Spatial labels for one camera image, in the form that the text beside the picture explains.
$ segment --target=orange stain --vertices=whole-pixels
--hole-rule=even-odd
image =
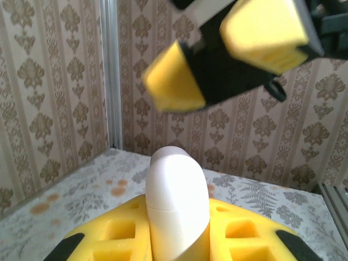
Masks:
[[[61,224],[61,220],[60,219],[52,219],[51,223],[53,225],[59,226]]]
[[[127,186],[128,184],[128,181],[126,179],[120,179],[117,184],[120,186],[120,187],[125,187]]]
[[[52,240],[52,239],[54,239],[54,233],[52,233],[52,234],[49,234],[49,235],[48,235],[48,239],[49,239],[49,240]]]
[[[289,189],[290,189],[290,188],[283,187],[283,186],[278,186],[278,187],[280,187],[280,188],[282,188],[282,189],[285,189],[285,190],[289,190]]]
[[[111,195],[113,195],[114,197],[120,197],[124,195],[125,192],[126,189],[123,187],[114,187],[113,189],[111,189]]]
[[[48,208],[49,208],[49,204],[47,204],[47,203],[39,203],[39,204],[36,204],[35,206],[33,206],[30,209],[30,213],[33,214],[33,215],[40,215],[43,212],[46,212],[48,210]]]
[[[208,190],[209,191],[214,191],[215,190],[215,186],[212,184],[208,184]]]
[[[59,199],[58,193],[52,194],[52,195],[47,197],[47,201],[56,201],[57,199]]]

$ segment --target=white object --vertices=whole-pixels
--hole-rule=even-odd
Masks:
[[[153,155],[146,206],[154,261],[209,261],[209,196],[200,165],[178,147]]]

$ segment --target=patterned wallpaper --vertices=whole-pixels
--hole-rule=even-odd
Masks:
[[[1,215],[108,146],[99,1],[0,3]]]
[[[167,2],[118,0],[125,149],[151,155],[175,145],[220,172],[304,190],[319,181],[348,187],[348,62],[287,72],[283,104],[259,88],[204,112],[160,114],[141,73],[175,39],[200,38],[191,11]]]

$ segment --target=floral tablecloth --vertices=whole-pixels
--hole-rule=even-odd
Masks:
[[[40,261],[75,227],[145,192],[150,158],[110,149],[0,221],[0,260]],[[348,252],[320,195],[204,171],[210,197],[294,231],[324,260]]]

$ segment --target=yellow foam holder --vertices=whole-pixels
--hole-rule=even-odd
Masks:
[[[296,0],[238,0],[220,27],[230,55],[281,75],[304,63],[309,37]]]
[[[276,235],[278,230],[295,235],[289,228],[226,202],[210,199],[209,204],[210,261],[296,261]],[[153,260],[145,195],[74,229],[66,238],[79,233],[84,238],[67,261]],[[189,260],[197,256],[192,253]]]
[[[142,81],[159,111],[186,112],[206,105],[178,41],[147,68]]]

